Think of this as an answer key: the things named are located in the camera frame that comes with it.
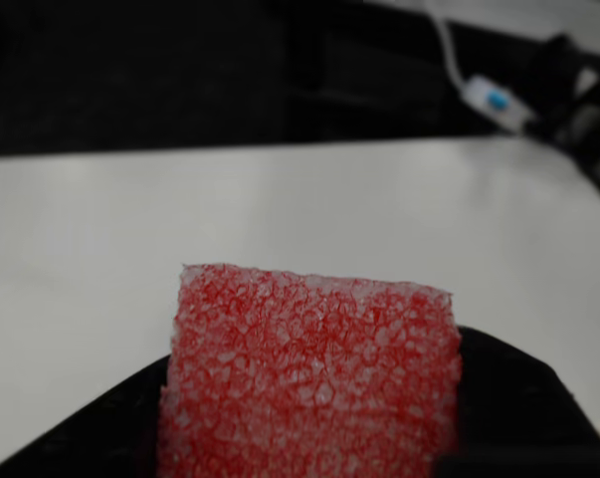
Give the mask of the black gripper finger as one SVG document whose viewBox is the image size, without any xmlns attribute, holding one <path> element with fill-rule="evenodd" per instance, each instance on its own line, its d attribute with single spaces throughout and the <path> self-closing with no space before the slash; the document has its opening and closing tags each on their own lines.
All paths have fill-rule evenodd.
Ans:
<svg viewBox="0 0 600 478">
<path fill-rule="evenodd" d="M 457 448 L 435 477 L 600 477 L 600 434 L 555 371 L 461 327 Z"/>
<path fill-rule="evenodd" d="M 0 463 L 0 477 L 154 477 L 169 357 L 117 384 Z"/>
</svg>

